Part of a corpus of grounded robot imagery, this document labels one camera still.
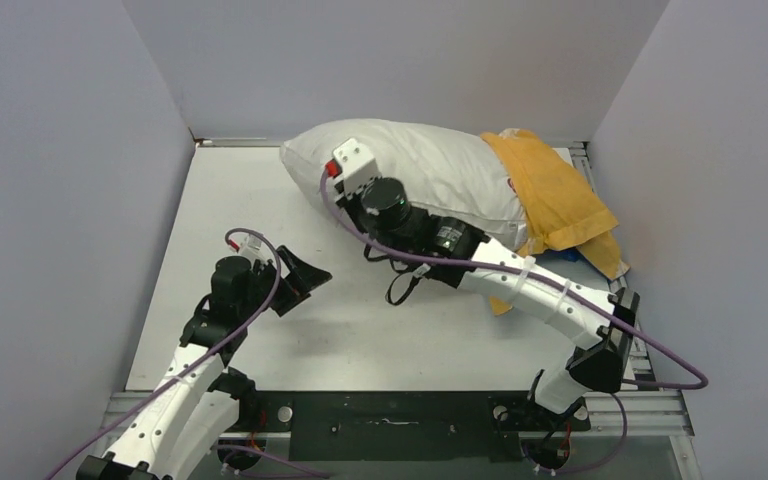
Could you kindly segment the white pillow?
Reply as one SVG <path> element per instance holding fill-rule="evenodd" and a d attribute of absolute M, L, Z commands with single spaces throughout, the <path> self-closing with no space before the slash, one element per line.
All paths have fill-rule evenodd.
<path fill-rule="evenodd" d="M 512 250 L 525 245 L 524 208 L 492 148 L 476 135 L 433 125 L 345 119 L 283 142 L 280 161 L 321 213 L 326 212 L 319 193 L 324 166 L 350 138 L 370 148 L 380 172 L 399 179 L 413 204 L 468 222 Z"/>

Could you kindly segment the yellow and blue pillowcase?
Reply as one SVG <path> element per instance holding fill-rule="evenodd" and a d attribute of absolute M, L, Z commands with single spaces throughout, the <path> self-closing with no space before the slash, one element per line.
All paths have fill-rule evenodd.
<path fill-rule="evenodd" d="M 611 281 L 630 270 L 612 233 L 617 218 L 552 147 L 524 129 L 486 132 L 480 138 L 507 171 L 524 208 L 526 239 L 518 254 L 573 248 Z"/>

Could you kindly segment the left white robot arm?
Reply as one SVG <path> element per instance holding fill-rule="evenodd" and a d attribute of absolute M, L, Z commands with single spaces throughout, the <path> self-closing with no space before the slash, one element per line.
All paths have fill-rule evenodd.
<path fill-rule="evenodd" d="M 230 365 L 246 322 L 268 309 L 288 313 L 331 278 L 285 246 L 240 247 L 218 260 L 161 383 L 77 478 L 188 478 L 222 433 L 249 428 L 260 413 L 254 381 Z"/>

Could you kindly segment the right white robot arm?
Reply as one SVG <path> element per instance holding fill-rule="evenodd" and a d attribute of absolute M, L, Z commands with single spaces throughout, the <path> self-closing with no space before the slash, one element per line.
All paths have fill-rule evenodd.
<path fill-rule="evenodd" d="M 318 190 L 349 233 L 416 280 L 500 299 L 571 342 L 570 356 L 540 370 L 529 389 L 525 414 L 533 425 L 549 428 L 584 394 L 616 394 L 625 384 L 636 294 L 582 285 L 471 224 L 416 207 L 394 178 L 370 178 L 347 191 L 343 179 L 322 175 Z"/>

